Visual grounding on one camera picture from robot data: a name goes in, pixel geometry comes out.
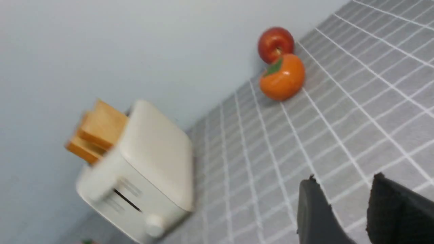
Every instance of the red apple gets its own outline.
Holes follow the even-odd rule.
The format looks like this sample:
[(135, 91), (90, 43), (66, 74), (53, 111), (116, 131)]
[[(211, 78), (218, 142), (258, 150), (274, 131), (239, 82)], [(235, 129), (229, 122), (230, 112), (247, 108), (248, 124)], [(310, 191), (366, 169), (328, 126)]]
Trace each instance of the red apple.
[(294, 53), (294, 38), (282, 27), (272, 27), (262, 33), (258, 41), (259, 56), (271, 64), (281, 55)]

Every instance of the white wall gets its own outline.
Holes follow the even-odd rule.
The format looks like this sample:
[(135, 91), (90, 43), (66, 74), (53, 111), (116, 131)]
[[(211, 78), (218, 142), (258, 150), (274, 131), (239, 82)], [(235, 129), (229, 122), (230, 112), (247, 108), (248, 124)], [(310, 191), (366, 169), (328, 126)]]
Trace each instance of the white wall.
[(0, 243), (52, 243), (90, 211), (63, 145), (96, 97), (188, 128), (258, 72), (263, 30), (298, 39), (345, 2), (0, 1)]

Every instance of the white toaster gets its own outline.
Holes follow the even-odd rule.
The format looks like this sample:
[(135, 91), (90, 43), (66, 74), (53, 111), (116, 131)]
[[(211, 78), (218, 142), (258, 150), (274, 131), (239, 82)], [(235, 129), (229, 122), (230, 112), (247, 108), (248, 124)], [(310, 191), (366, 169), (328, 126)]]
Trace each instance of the white toaster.
[(137, 101), (117, 145), (84, 166), (77, 192), (134, 241), (161, 237), (194, 208), (188, 136), (147, 101)]

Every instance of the bread slice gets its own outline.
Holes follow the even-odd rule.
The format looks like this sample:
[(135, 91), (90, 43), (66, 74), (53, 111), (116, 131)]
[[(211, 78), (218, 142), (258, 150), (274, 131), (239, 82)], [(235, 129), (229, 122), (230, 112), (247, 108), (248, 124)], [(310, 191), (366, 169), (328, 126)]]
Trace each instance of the bread slice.
[[(81, 125), (88, 119), (89, 112), (83, 115)], [(73, 154), (81, 157), (90, 165), (94, 165), (105, 153), (105, 150), (89, 143), (78, 136), (78, 130), (72, 136), (65, 148)]]
[(109, 150), (119, 140), (128, 117), (98, 99), (94, 111), (79, 128), (78, 136), (104, 150)]

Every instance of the orange persimmon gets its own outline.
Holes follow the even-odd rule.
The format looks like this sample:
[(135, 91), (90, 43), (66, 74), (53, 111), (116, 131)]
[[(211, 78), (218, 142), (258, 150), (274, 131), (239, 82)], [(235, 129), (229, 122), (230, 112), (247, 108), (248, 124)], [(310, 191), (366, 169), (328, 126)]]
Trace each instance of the orange persimmon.
[(262, 74), (260, 88), (269, 98), (283, 101), (296, 94), (303, 86), (303, 62), (294, 54), (284, 54)]

